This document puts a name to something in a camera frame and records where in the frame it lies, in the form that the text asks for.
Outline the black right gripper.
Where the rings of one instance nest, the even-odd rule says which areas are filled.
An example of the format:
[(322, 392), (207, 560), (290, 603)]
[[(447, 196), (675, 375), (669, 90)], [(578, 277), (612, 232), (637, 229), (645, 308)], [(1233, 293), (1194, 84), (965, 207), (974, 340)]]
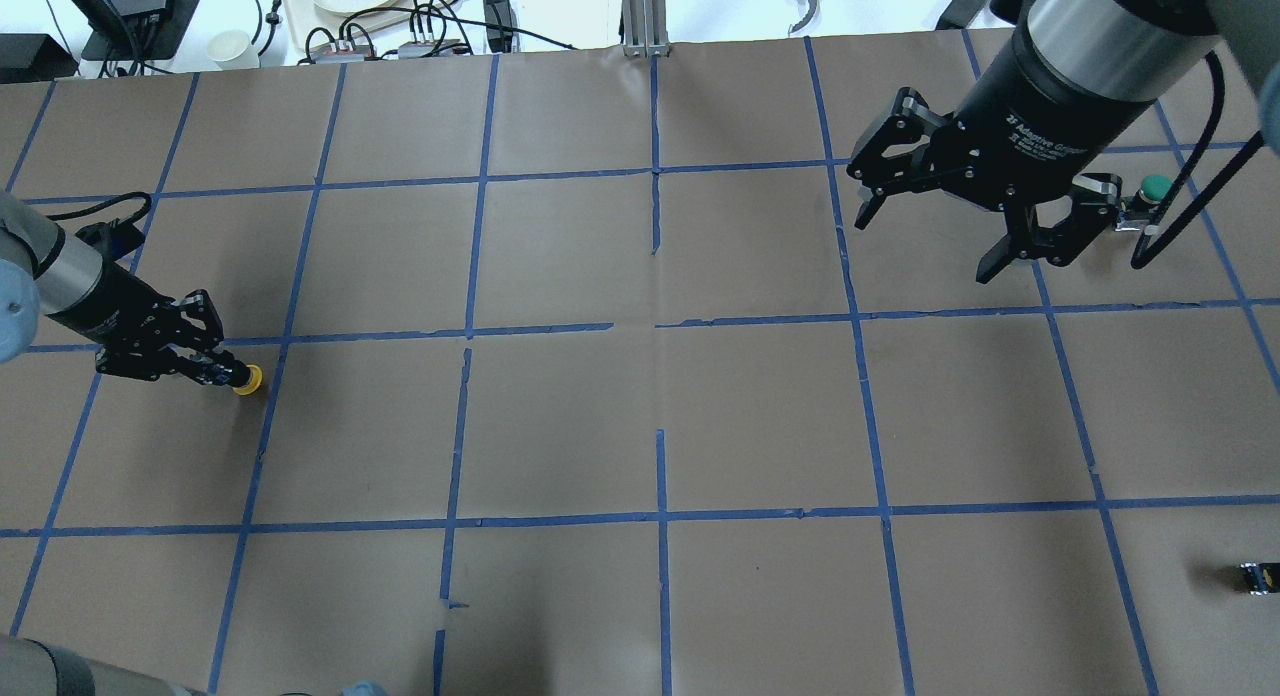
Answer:
[[(863, 132), (847, 164), (861, 194), (854, 226), (869, 226), (893, 194), (942, 187), (1002, 214), (1006, 235), (979, 260), (975, 281), (989, 283), (1015, 260), (1069, 266), (1123, 205), (1121, 177), (1079, 173), (1148, 107), (1082, 90), (1016, 26), (955, 113), (933, 113), (918, 90), (900, 87)], [(1066, 216), (1042, 226), (1036, 203), (1065, 194)]]

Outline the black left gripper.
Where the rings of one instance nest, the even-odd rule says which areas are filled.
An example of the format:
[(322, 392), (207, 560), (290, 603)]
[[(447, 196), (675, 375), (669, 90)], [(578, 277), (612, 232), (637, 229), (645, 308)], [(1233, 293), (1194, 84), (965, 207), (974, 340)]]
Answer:
[(180, 374), (223, 385), (225, 335), (207, 290), (173, 299), (127, 269), (106, 266), (87, 296), (59, 310), (58, 322), (100, 345), (99, 374), (148, 383)]

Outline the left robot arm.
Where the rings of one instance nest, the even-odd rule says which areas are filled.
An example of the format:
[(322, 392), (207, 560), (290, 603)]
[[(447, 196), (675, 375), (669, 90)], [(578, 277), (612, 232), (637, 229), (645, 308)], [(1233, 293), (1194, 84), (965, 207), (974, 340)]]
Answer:
[(201, 385), (252, 390), (261, 374), (224, 349), (224, 328), (207, 290), (169, 298), (119, 260), (140, 248), (133, 216), (69, 234), (65, 216), (45, 216), (3, 193), (3, 360), (24, 353), (45, 316), (99, 345), (100, 374), (156, 381), (183, 374)]

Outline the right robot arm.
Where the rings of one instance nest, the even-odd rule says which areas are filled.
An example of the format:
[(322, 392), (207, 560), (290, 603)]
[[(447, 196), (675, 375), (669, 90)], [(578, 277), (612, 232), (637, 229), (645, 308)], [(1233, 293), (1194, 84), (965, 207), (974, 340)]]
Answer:
[[(1277, 146), (1277, 0), (992, 0), (1012, 35), (954, 113), (901, 87), (860, 136), (847, 166), (869, 225), (884, 200), (945, 191), (1000, 212), (1006, 234), (980, 258), (988, 283), (1015, 260), (1069, 266), (1107, 228), (1139, 232), (1132, 267), (1147, 267), (1263, 146)], [(1175, 219), (1170, 205), (1225, 113), (1225, 44), (1258, 104), (1243, 148)], [(1210, 116), (1179, 177), (1135, 194), (1091, 173), (1103, 148), (1190, 67), (1208, 67)]]

